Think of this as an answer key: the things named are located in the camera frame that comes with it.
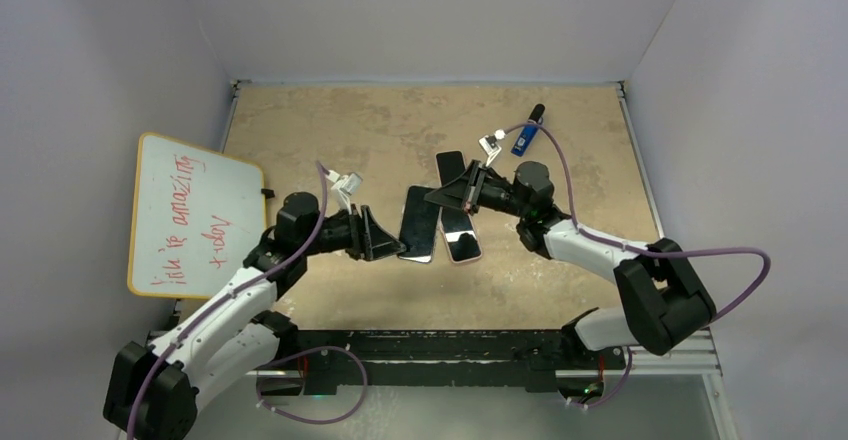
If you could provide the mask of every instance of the black smartphone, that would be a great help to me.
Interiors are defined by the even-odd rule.
[[[465,158],[460,151],[437,153],[436,168],[439,170],[439,181],[445,185],[465,171]],[[483,255],[474,224],[467,213],[442,208],[440,223],[452,262],[470,262]]]
[[[398,236],[401,243],[406,245],[406,251],[398,254],[398,258],[418,263],[430,263],[433,260],[439,206],[424,201],[424,195],[432,191],[432,188],[418,185],[412,185],[406,191]]]

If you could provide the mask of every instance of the table surface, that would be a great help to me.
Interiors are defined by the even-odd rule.
[[[354,202],[397,234],[409,185],[438,186],[435,155],[461,150],[483,159],[477,140],[520,123],[536,103],[570,163],[581,222],[625,238],[657,238],[639,167],[613,86],[246,86],[225,153],[259,164],[268,188],[269,225],[295,191],[320,196],[313,162],[356,171]],[[495,163],[511,178],[521,162],[548,165],[555,200],[568,209],[562,168],[539,135],[523,159]],[[328,211],[335,212],[331,203]],[[475,215],[483,257],[454,265],[438,235],[434,260],[353,261],[341,252],[309,258],[309,270],[277,304],[310,329],[559,328],[589,308],[619,303],[613,285],[573,265],[524,249],[516,219]]]

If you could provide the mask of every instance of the whiteboard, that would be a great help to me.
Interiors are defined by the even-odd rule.
[[[145,133],[138,142],[127,285],[136,295],[209,298],[265,229],[259,166]]]

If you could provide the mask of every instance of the black base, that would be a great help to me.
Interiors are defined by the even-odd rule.
[[[575,382],[581,389],[597,382],[600,356],[605,368],[624,368],[620,350],[618,355],[612,348],[578,355],[563,340],[561,330],[300,330],[297,349],[346,348],[365,365],[368,384],[383,386],[509,386],[557,392],[570,391]],[[362,384],[349,357],[327,353],[307,356],[305,395],[333,395],[339,385]],[[281,368],[297,370],[298,364],[292,361]],[[558,370],[585,370],[586,375],[557,379]]]

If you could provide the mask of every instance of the white wall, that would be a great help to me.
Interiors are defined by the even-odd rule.
[[[189,0],[235,78],[628,78],[674,0]]]
[[[848,0],[677,0],[632,78],[668,234],[760,245],[761,291],[718,323],[741,435],[844,438]],[[719,304],[757,262],[699,263]]]
[[[136,142],[216,147],[227,80],[185,0],[0,0],[0,438],[114,438],[114,355],[171,304],[125,283]]]

